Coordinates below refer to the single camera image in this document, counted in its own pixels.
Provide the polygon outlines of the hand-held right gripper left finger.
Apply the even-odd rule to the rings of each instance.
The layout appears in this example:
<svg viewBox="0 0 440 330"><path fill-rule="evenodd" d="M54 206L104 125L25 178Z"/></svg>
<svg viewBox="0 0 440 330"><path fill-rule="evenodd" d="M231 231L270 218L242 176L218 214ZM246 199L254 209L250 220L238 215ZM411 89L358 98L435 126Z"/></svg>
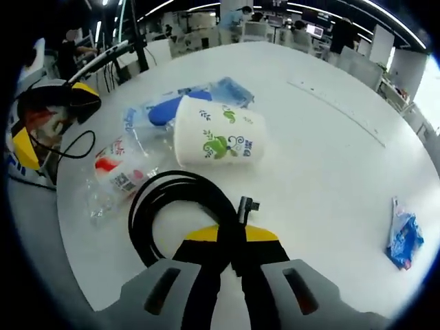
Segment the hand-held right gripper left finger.
<svg viewBox="0 0 440 330"><path fill-rule="evenodd" d="M217 225L191 232L163 258L122 286L99 311L101 329L209 329L228 256Z"/></svg>

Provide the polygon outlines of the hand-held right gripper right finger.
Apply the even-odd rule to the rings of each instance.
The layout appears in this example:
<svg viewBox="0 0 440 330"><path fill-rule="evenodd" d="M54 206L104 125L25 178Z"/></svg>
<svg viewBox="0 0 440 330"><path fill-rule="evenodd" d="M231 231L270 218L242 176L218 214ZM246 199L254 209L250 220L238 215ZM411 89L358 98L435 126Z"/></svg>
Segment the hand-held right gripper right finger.
<svg viewBox="0 0 440 330"><path fill-rule="evenodd" d="M247 225L238 257L252 329L386 329L388 318L346 304L336 284L301 259L291 260L278 237Z"/></svg>

